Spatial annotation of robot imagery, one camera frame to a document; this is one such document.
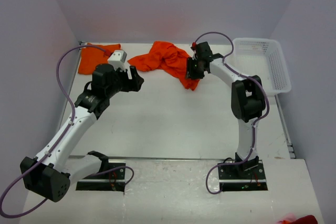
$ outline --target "plastic basket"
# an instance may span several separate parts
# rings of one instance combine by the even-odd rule
[[[271,39],[236,38],[228,61],[242,73],[261,78],[267,95],[289,92],[291,83],[280,43]]]

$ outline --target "table surface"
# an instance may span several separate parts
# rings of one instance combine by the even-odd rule
[[[47,201],[22,217],[20,224],[273,224],[290,212],[297,217],[314,215],[323,224],[304,160],[265,158],[268,191],[211,195],[204,181],[215,164],[216,161],[205,160],[127,160],[135,176],[125,194],[75,191],[75,186],[71,186],[60,202]],[[209,186],[218,190],[217,170],[212,173]],[[39,195],[29,192],[24,210],[41,200]]]
[[[121,46],[130,59],[148,53],[152,44]],[[176,46],[192,55],[189,45]],[[225,54],[230,46],[211,45],[211,49],[214,53]],[[178,79],[163,70],[139,74],[145,79],[140,92],[116,94],[72,155],[82,156],[95,150],[113,157],[234,157],[238,146],[238,122],[230,107],[230,87],[212,74],[206,74],[195,91],[184,89]],[[76,74],[70,93],[73,101],[90,80],[91,75]],[[270,113],[258,127],[259,157],[287,159],[290,157],[275,97],[269,100]],[[67,105],[63,121],[70,111]]]

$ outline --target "wall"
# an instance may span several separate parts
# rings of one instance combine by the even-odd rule
[[[65,99],[56,82],[58,58],[77,45],[56,0],[0,0],[0,163],[1,193],[20,174],[25,156],[33,157],[54,135]],[[77,54],[61,65],[69,88]],[[22,212],[27,191],[19,182],[4,210]],[[0,223],[18,219],[0,217]]]
[[[335,18],[335,0],[292,0],[271,36],[291,75],[292,91],[280,97],[289,135],[306,159],[326,223],[336,223]]]
[[[58,0],[76,37],[190,43],[206,31],[268,38],[290,0]],[[212,43],[223,43],[215,36]]]

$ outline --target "laundry basket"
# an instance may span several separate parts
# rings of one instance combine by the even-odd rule
[[[267,95],[291,90],[284,54],[280,43],[271,39],[236,38],[233,56],[228,63],[250,76],[258,75]]]

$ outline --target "robotic arm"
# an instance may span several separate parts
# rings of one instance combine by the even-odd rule
[[[123,50],[116,50],[108,59],[108,64],[98,65],[92,74],[92,81],[85,85],[83,93],[75,102],[74,120],[71,121],[70,115],[46,147],[34,158],[25,157],[22,160],[20,168],[24,173],[46,154],[48,155],[37,168],[24,177],[24,184],[28,190],[58,202],[71,184],[107,169],[108,158],[95,151],[89,152],[72,166],[67,166],[66,161],[84,133],[110,105],[111,97],[120,91],[140,90],[144,80],[138,75],[134,66],[130,66],[132,79],[129,79],[127,69],[124,67],[126,56]],[[67,133],[49,153],[50,147],[56,143],[68,125],[70,128]]]
[[[213,54],[207,42],[193,43],[192,49],[195,51],[195,56],[187,60],[186,78],[202,79],[204,72],[207,71],[219,77],[231,87],[231,109],[238,119],[239,125],[239,144],[235,161],[241,163],[247,159],[246,162],[240,164],[239,169],[241,171],[256,167],[259,157],[254,137],[256,138],[258,122],[254,124],[253,122],[255,118],[261,117],[262,111],[266,107],[262,91],[253,81],[241,77],[241,75],[248,75],[235,74],[226,65],[239,73],[237,69],[227,63],[224,65],[223,56],[221,54]],[[252,76],[251,78],[261,85],[261,79],[258,76]]]

